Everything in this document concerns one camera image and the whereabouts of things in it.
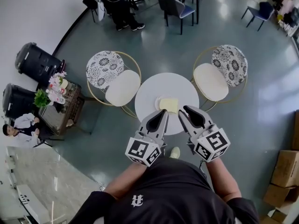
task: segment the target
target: white cushion seat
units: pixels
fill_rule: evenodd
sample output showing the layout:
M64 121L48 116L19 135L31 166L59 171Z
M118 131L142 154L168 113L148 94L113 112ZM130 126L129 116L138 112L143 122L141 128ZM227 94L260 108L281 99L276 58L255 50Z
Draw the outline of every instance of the white cushion seat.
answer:
M123 106L129 103L140 87L139 75L132 70L125 70L110 84L105 98L114 106Z
M209 63L194 70L194 80L199 90L211 101L220 101L228 95L228 84L221 72Z

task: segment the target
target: white tabletop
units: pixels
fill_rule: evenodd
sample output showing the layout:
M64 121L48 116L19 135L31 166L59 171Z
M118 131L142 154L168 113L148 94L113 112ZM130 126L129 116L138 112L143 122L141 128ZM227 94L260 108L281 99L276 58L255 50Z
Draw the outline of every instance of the white tabletop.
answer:
M189 80L174 73L160 73L148 78L136 94L135 110L140 122L156 111L155 100L159 96L177 98L181 110L184 110L185 105L199 107L198 93ZM183 130L178 115L169 113L165 135L180 133Z

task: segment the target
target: bread slice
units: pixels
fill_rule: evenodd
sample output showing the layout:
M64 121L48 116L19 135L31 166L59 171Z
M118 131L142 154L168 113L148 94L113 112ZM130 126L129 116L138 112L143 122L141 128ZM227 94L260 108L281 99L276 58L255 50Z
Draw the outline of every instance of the bread slice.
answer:
M160 110L166 109L171 113L178 113L178 99L175 98L164 98L160 100Z

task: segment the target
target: person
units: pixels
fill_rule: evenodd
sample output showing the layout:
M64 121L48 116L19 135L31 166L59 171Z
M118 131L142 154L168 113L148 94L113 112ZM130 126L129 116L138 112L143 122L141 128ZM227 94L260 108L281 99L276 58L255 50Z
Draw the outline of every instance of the person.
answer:
M16 118L14 127L5 124L2 129L6 136L17 139L17 147L34 147L40 143L39 135L49 133L47 128L40 124L39 118L32 113Z
M116 24L116 30L120 31L127 26L132 31L143 29L145 25L138 23L130 13L130 6L126 0L102 0L106 10L111 14L113 22Z
M196 166L171 157L133 163L104 191L90 194L70 224L257 224L253 203L220 158L207 162L214 192Z

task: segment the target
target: floral patterned backrest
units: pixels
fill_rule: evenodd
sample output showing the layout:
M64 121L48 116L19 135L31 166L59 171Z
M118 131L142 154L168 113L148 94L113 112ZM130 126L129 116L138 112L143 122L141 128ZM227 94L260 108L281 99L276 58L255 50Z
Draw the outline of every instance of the floral patterned backrest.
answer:
M212 64L231 87L241 84L247 76L247 59L237 47L222 45L216 48L212 54Z
M86 77L90 84L105 89L124 71L124 62L120 55L113 51L101 51L87 63Z

